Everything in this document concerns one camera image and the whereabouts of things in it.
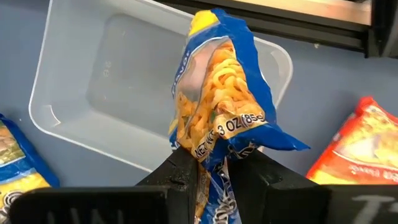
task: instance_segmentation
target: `orange snack bag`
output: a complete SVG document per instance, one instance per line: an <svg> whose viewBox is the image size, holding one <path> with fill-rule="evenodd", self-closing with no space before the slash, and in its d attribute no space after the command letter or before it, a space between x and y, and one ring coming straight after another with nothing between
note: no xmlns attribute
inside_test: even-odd
<svg viewBox="0 0 398 224"><path fill-rule="evenodd" d="M318 184L398 184L398 118L359 101L307 178Z"/></svg>

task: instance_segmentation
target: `blue snack bag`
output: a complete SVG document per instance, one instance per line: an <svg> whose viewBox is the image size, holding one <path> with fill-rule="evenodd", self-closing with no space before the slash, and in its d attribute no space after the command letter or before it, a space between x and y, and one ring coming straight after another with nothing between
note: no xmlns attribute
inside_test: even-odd
<svg viewBox="0 0 398 224"><path fill-rule="evenodd" d="M201 164L197 221L234 223L239 217L225 159L242 159L259 146L308 149L276 123L271 90L258 66L246 23L221 9L192 19L172 96L172 148L189 150Z"/></svg>
<svg viewBox="0 0 398 224"><path fill-rule="evenodd" d="M22 131L0 114L0 223L8 223L11 203L24 192L59 185Z"/></svg>

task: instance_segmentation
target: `clear plastic bin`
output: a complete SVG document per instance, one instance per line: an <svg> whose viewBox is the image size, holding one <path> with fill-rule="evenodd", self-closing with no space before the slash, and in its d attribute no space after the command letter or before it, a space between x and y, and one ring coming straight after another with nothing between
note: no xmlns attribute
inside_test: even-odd
<svg viewBox="0 0 398 224"><path fill-rule="evenodd" d="M146 0L51 0L29 103L43 132L154 170L171 153L171 84L192 15ZM256 38L277 105L288 53Z"/></svg>

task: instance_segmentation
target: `gray surface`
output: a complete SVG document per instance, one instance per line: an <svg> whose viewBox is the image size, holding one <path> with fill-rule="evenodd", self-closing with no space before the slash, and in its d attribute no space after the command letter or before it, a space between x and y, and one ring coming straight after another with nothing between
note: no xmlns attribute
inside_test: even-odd
<svg viewBox="0 0 398 224"><path fill-rule="evenodd" d="M0 1L0 111L17 122L63 185L135 184L145 173L41 133L30 121L27 105L46 12L46 0ZM374 95L398 115L398 60L365 60L355 52L258 36L283 46L292 57L294 75L279 106L279 124L313 147L306 152L267 151L285 166L304 174L361 96Z"/></svg>

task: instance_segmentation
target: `crumpled chip bag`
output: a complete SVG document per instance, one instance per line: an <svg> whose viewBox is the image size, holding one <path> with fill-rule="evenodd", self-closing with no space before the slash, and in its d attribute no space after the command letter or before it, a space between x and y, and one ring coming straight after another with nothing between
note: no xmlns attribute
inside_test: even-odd
<svg viewBox="0 0 398 224"><path fill-rule="evenodd" d="M259 146L308 148L276 124L254 36L243 20L221 9L193 18L172 96L172 148L184 147L200 163L196 223L239 219L226 158L242 159Z"/></svg>
<svg viewBox="0 0 398 224"><path fill-rule="evenodd" d="M24 192L59 187L59 181L17 125L0 114L0 223Z"/></svg>
<svg viewBox="0 0 398 224"><path fill-rule="evenodd" d="M307 178L318 184L398 184L398 119L363 97Z"/></svg>

